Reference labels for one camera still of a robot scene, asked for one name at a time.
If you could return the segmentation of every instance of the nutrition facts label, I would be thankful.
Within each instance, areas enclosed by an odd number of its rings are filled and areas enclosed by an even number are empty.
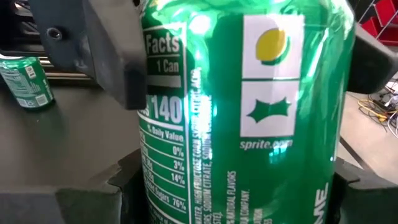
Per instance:
[[[138,111],[141,151],[150,214],[155,223],[189,223],[190,177],[185,26],[144,29],[148,85],[163,95],[147,95]]]

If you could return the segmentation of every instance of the can label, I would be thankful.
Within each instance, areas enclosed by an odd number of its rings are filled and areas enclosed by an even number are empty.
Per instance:
[[[308,144],[304,16],[208,19],[144,26],[152,223],[324,223],[335,145]]]
[[[38,60],[22,68],[0,67],[0,73],[22,107],[38,108],[53,100],[45,73]]]

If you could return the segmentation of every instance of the green soda can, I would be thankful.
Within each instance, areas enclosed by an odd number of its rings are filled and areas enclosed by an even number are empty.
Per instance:
[[[322,224],[354,43],[337,0],[149,0],[152,223]]]
[[[37,109],[53,102],[53,94],[36,57],[0,55],[0,73],[23,108]]]

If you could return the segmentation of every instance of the background soda can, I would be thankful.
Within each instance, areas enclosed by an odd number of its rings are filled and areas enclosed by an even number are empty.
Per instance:
[[[38,58],[0,55],[0,73],[23,108],[36,109],[53,102],[49,82]]]

